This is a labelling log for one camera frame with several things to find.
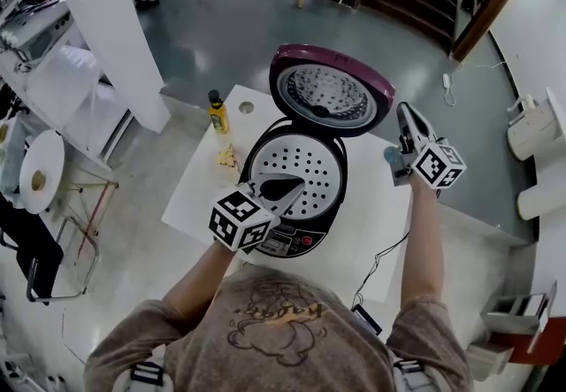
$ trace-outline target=gray floor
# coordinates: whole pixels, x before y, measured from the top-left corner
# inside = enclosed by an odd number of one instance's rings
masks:
[[[273,53],[285,42],[303,42],[349,54],[382,73],[397,101],[414,103],[463,155],[468,171],[441,196],[449,206],[523,240],[531,224],[519,220],[515,199],[529,186],[523,165],[509,154],[507,116],[514,96],[501,67],[450,62],[422,35],[369,12],[330,0],[161,0],[140,17],[163,93],[201,107],[207,92],[227,96],[238,83],[269,92]],[[487,38],[467,57],[476,65],[500,62]],[[454,73],[456,107],[444,102],[442,74]],[[397,142],[394,111],[374,130]]]

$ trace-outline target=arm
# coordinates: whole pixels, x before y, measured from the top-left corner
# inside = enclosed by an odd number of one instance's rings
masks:
[[[410,177],[410,185],[413,188],[413,205],[403,265],[402,307],[419,296],[440,299],[444,284],[436,193],[414,173]]]
[[[214,242],[195,266],[163,298],[184,322],[196,326],[216,294],[235,252]]]

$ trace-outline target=perforated inner plate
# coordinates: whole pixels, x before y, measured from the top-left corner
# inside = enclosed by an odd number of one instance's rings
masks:
[[[277,91],[298,114],[328,127],[362,127],[378,113],[360,81],[330,66],[291,66],[278,76]]]
[[[267,141],[252,159],[251,176],[259,173],[289,173],[305,180],[305,190],[285,214],[287,219],[320,216],[340,193],[336,157],[321,141],[307,135],[280,135]]]

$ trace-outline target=brown t-shirt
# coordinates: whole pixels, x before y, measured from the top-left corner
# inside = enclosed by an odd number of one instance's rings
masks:
[[[244,267],[222,282],[195,330],[183,332],[179,321],[161,301],[140,304],[91,354],[87,392],[110,391],[161,344],[176,392],[394,391],[391,355],[378,337],[332,293],[288,274]],[[407,303],[386,345],[436,369],[452,390],[472,390],[443,304]]]

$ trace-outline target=concrete floor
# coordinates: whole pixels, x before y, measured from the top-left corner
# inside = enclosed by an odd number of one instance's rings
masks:
[[[5,328],[12,348],[30,352],[38,370],[62,374],[71,391],[82,390],[84,360],[108,332],[141,300],[163,296],[206,249],[203,243],[161,222],[210,123],[201,109],[173,100],[168,104],[173,117],[161,135],[134,122],[126,133],[127,142],[119,145],[113,157],[120,187],[99,227],[101,260],[86,295],[49,307],[31,304],[25,298],[26,281],[15,256],[10,251],[0,256]],[[51,225],[55,230],[57,223]],[[441,224],[441,234],[446,264],[444,301],[456,336],[465,347],[483,333],[479,312],[503,282],[509,248],[450,223]],[[56,293],[73,287],[67,278],[77,275],[76,268],[80,264],[64,262]],[[384,328],[384,340],[399,309],[401,274],[402,255],[386,301],[366,299],[364,303]],[[516,392],[530,370],[525,365],[508,365],[501,375],[476,383],[476,390]]]
[[[515,96],[503,69],[487,67],[501,61],[487,37],[460,68],[436,43],[404,25],[330,0],[305,0],[302,9],[295,0],[161,0],[140,21],[164,77],[163,94],[200,107],[207,106],[212,88],[224,97],[234,84],[269,93],[269,65],[286,42],[361,60],[395,86],[396,102],[413,103],[463,156],[468,171],[440,201],[533,241],[532,224],[517,217],[515,205],[532,182],[505,140],[505,109]],[[454,73],[456,107],[444,101],[443,73]],[[397,142],[394,111],[373,133]]]

